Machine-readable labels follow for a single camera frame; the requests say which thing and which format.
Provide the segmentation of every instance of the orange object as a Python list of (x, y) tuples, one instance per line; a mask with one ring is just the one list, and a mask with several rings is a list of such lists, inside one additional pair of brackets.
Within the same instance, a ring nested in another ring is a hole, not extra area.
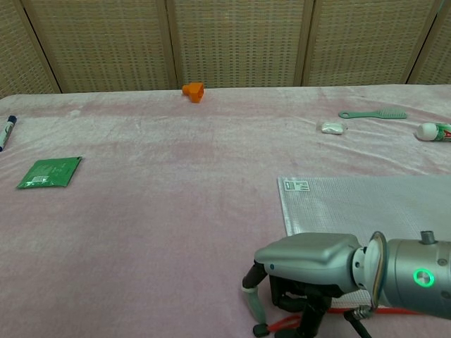
[(182, 87), (182, 92), (184, 95), (188, 95), (190, 97), (191, 102), (198, 104), (204, 96), (204, 84), (202, 82), (191, 82), (190, 84), (185, 84)]

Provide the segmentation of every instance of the woven screen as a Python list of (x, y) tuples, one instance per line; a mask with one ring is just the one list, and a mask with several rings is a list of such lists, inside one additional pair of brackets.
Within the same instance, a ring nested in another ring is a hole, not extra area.
[(24, 4), (63, 92), (176, 87), (164, 0)]
[(434, 22), (409, 83), (451, 84), (451, 1)]
[(0, 0), (0, 98), (53, 93), (57, 86), (54, 80), (52, 84), (18, 8), (13, 0)]
[(178, 77), (207, 87), (293, 86), (304, 2), (168, 0)]
[(405, 83), (439, 4), (317, 0), (302, 84)]

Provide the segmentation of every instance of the green sachet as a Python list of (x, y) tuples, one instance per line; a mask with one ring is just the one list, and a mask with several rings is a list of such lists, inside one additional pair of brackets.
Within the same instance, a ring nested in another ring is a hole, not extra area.
[(81, 160), (79, 156), (36, 161), (17, 188), (67, 187)]

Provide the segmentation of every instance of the pink fabric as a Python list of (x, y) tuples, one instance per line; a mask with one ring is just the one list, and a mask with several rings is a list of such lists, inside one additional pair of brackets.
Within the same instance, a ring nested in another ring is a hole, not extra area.
[[(0, 153), (0, 337), (252, 336), (240, 291), (254, 252), (285, 235), (280, 175), (450, 174), (447, 143), (416, 126), (450, 122), (451, 85), (207, 89), (18, 95)], [(407, 120), (342, 109), (406, 108)], [(16, 190), (38, 159), (83, 156), (68, 188)], [(287, 315), (260, 289), (268, 321)], [(377, 315), (377, 337), (448, 337), (451, 322)], [(327, 315), (319, 337), (356, 337)]]

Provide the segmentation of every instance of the white marker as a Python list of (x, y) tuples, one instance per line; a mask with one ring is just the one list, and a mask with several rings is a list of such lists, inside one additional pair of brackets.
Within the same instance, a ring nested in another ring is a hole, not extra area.
[(0, 132), (0, 151), (3, 151), (6, 141), (8, 141), (9, 135), (11, 135), (11, 132), (13, 131), (14, 125), (17, 121), (17, 118), (13, 115), (11, 115), (8, 118), (8, 122), (6, 123), (3, 130)]

